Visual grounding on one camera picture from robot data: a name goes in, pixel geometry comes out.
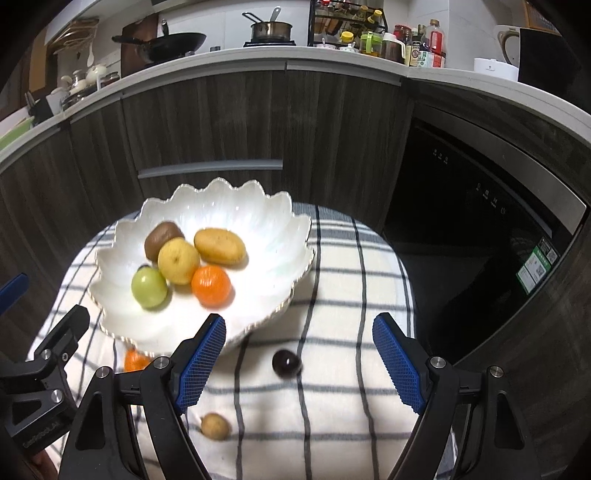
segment utensil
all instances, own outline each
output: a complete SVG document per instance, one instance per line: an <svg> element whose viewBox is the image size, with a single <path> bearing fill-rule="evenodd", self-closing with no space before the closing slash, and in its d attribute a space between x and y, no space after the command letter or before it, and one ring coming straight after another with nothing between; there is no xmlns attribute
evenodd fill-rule
<svg viewBox="0 0 591 480"><path fill-rule="evenodd" d="M90 45L88 46L88 59L86 60L86 66L88 68L92 67L92 64L95 62L95 54L92 53L92 44L94 43L94 40L90 42Z"/></svg>
<svg viewBox="0 0 591 480"><path fill-rule="evenodd" d="M257 17L252 12L242 12L242 16L249 19L251 22L264 22L264 20L260 19L260 17Z"/></svg>
<svg viewBox="0 0 591 480"><path fill-rule="evenodd" d="M156 63L183 57L195 52L207 38L203 33L168 33L168 24L162 20L162 37L152 40L140 40L134 37L115 35L111 38L116 43L128 43L137 46L137 52L146 63Z"/></svg>
<svg viewBox="0 0 591 480"><path fill-rule="evenodd" d="M273 10L273 13L271 14L271 19L269 20L269 22L274 22L275 20L277 20L277 17L279 17L280 12L281 12L281 7L279 5L277 5L275 7L275 9Z"/></svg>
<svg viewBox="0 0 591 480"><path fill-rule="evenodd" d="M242 15L251 21L254 21L254 18L259 19L251 12L244 12ZM263 22L260 20L253 23L251 29L251 42L289 42L291 40L291 24L286 22Z"/></svg>

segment saucepan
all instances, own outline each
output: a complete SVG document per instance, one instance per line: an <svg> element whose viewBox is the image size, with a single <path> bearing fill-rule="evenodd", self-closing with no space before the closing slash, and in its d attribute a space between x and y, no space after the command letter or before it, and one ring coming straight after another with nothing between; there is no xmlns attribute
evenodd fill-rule
<svg viewBox="0 0 591 480"><path fill-rule="evenodd" d="M291 40L291 24L276 21L265 22L250 12L244 12L242 15L254 22L251 27L252 42L289 42Z"/></svg>

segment green apple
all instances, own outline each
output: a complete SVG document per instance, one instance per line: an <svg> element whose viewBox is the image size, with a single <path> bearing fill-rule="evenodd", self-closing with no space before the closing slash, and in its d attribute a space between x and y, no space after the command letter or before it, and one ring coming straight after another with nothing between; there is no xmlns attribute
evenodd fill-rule
<svg viewBox="0 0 591 480"><path fill-rule="evenodd" d="M155 268L140 267L131 279L131 293L142 308L153 309L166 300L168 285Z"/></svg>

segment condiment container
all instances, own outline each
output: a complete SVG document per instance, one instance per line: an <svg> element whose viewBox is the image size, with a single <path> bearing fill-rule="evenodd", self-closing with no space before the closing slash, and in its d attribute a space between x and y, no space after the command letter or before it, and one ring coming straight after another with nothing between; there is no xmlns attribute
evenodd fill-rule
<svg viewBox="0 0 591 480"><path fill-rule="evenodd" d="M361 35L361 45L359 52L371 55L372 57L379 57L382 51L382 35L374 32L365 32Z"/></svg>
<svg viewBox="0 0 591 480"><path fill-rule="evenodd" d="M386 60L404 63L406 45L396 38L394 34L385 33L382 38L380 57Z"/></svg>

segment small potato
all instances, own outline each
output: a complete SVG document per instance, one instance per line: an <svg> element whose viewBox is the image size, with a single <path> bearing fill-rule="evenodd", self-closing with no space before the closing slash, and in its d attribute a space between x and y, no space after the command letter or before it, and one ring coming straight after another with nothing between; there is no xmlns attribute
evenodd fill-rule
<svg viewBox="0 0 591 480"><path fill-rule="evenodd" d="M199 230L193 243L206 262L236 265L246 257L244 242L237 234L223 228Z"/></svg>
<svg viewBox="0 0 591 480"><path fill-rule="evenodd" d="M208 439L222 441L230 435L230 424L217 413L208 413L201 419L201 433Z"/></svg>

